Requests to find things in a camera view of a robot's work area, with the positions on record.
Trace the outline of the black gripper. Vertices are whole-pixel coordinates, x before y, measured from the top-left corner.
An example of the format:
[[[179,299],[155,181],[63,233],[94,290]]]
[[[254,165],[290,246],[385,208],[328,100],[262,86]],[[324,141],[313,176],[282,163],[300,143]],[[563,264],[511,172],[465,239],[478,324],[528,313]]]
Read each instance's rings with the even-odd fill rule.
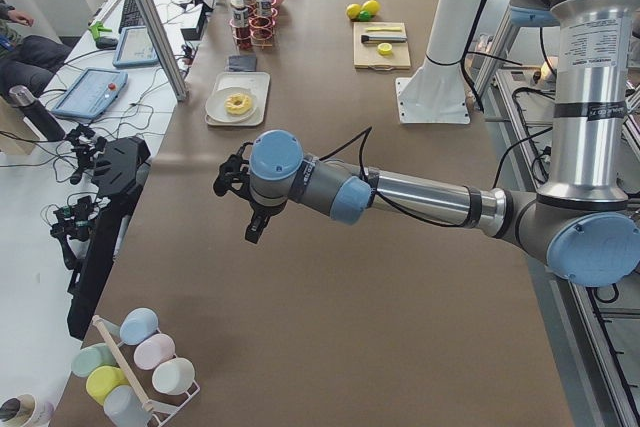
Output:
[[[275,199],[270,205],[264,205],[257,200],[250,201],[253,211],[249,225],[245,230],[245,239],[253,244],[257,244],[267,228],[272,217],[279,215],[286,206],[286,199]]]

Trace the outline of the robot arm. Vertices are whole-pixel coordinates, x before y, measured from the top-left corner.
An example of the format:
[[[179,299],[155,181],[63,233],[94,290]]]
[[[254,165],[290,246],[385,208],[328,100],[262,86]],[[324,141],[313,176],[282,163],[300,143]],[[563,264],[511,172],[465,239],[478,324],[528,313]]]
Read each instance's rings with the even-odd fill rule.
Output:
[[[511,0],[559,23],[551,165],[533,193],[482,191],[322,159],[283,130],[258,137],[243,170],[257,242],[287,202],[345,224],[369,207],[445,228],[477,228],[585,287],[618,282],[639,264],[639,229],[626,214],[617,157],[627,113],[632,18],[639,0]]]

